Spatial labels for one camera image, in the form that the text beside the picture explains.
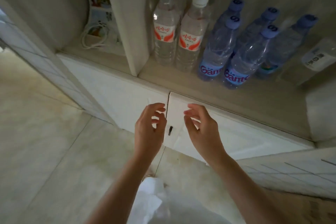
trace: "forearm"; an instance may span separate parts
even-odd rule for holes
[[[254,183],[230,156],[225,154],[213,168],[226,185],[246,224],[288,223],[263,189]]]
[[[87,224],[125,224],[141,180],[151,164],[140,157],[130,159],[119,178],[105,193]]]

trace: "white cloth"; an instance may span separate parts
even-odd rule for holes
[[[199,201],[164,188],[162,180],[152,177],[140,184],[127,221],[127,224],[147,223],[230,224]]]

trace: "cabinet handle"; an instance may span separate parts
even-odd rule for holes
[[[170,136],[171,131],[173,130],[173,126],[170,126],[168,136]]]

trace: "person's left hand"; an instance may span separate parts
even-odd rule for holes
[[[159,112],[166,111],[164,106],[164,103],[146,106],[135,124],[134,154],[141,159],[152,162],[162,146],[167,120],[164,113]]]

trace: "hand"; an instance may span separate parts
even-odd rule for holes
[[[135,124],[134,154],[150,163],[160,150],[163,142],[167,120],[164,113],[159,112],[166,111],[164,106],[163,103],[146,106]]]
[[[203,105],[188,104],[188,107],[190,109],[184,111],[184,123],[191,142],[204,160],[214,167],[221,163],[223,157],[227,156],[219,136],[217,122],[211,118]]]

